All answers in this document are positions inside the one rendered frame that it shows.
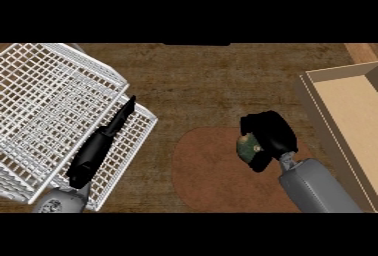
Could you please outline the round brown cutting board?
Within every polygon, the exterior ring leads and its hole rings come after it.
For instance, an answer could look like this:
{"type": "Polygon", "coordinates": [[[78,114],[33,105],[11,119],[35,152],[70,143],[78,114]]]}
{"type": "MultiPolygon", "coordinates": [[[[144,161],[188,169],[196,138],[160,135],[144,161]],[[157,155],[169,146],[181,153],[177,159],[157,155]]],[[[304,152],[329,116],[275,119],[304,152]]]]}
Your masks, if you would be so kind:
{"type": "Polygon", "coordinates": [[[237,137],[228,127],[194,128],[181,136],[171,157],[178,198],[199,212],[298,213],[278,185],[278,162],[255,173],[237,157],[237,137]]]}

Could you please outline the pale wooden panel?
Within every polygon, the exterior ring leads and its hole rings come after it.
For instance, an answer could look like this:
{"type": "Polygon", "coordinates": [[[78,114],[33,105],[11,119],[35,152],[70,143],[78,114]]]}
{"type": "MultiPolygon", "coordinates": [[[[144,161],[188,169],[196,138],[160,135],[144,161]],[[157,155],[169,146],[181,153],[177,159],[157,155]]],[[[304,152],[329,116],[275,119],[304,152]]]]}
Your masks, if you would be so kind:
{"type": "Polygon", "coordinates": [[[355,64],[378,61],[378,43],[345,43],[343,46],[355,64]]]}

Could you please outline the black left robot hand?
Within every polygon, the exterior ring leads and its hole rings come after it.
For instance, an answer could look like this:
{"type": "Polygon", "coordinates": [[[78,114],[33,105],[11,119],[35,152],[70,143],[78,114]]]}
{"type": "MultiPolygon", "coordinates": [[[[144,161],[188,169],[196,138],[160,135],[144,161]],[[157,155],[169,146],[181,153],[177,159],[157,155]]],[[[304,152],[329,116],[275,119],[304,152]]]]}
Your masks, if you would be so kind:
{"type": "Polygon", "coordinates": [[[129,114],[134,112],[134,105],[135,96],[131,96],[113,115],[110,122],[106,126],[100,126],[95,129],[75,154],[66,171],[69,186],[75,189],[81,189],[91,181],[110,149],[115,135],[123,126],[129,114]]]}

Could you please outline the cardboard box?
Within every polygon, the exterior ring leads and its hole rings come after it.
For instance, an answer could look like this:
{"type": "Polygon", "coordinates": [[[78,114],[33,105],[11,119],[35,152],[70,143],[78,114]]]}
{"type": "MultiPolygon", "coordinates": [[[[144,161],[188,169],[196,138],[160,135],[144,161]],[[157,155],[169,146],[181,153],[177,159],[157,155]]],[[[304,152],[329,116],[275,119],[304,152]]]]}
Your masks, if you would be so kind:
{"type": "Polygon", "coordinates": [[[293,89],[342,187],[378,213],[378,61],[305,71],[293,89]]]}

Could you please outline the green squash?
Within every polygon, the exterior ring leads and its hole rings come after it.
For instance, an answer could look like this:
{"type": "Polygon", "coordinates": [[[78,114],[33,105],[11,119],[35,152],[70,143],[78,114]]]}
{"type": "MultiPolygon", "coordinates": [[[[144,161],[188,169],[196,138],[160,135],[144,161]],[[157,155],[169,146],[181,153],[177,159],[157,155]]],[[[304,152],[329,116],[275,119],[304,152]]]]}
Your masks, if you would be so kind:
{"type": "Polygon", "coordinates": [[[240,160],[249,163],[255,154],[262,151],[262,147],[250,133],[246,133],[236,140],[236,153],[240,160]]]}

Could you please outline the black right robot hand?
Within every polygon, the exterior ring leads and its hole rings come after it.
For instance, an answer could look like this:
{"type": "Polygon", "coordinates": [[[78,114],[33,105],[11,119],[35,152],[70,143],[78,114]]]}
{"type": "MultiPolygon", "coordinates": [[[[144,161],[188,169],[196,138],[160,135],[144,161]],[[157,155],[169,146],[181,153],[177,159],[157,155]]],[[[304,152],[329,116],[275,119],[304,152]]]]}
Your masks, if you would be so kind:
{"type": "Polygon", "coordinates": [[[262,172],[271,159],[278,160],[281,155],[298,152],[293,131],[274,111],[247,114],[240,118],[240,136],[250,133],[262,147],[247,164],[253,172],[262,172]]]}

